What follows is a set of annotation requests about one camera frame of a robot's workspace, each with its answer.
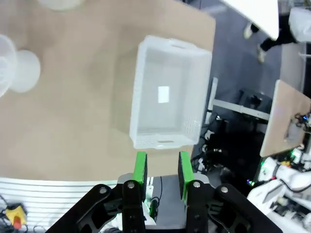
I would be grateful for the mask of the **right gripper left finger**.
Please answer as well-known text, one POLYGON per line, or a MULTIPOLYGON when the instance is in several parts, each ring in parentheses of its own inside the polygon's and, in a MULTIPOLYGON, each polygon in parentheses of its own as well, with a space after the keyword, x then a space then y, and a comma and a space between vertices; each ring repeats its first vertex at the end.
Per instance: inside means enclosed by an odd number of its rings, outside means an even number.
POLYGON ((110 188, 98 184, 90 189, 51 227, 51 233, 98 233, 122 217, 122 232, 146 231, 142 203, 146 197, 147 154, 138 152, 132 178, 110 188))

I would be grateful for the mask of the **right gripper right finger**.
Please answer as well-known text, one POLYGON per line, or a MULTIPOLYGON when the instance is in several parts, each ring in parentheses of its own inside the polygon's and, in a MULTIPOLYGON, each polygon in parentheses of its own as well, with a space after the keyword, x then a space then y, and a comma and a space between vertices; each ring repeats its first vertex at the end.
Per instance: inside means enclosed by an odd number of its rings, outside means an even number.
POLYGON ((207 233, 213 221, 228 233, 280 233, 282 230, 230 184, 216 188, 195 178, 188 152, 178 158, 181 199, 188 233, 207 233))

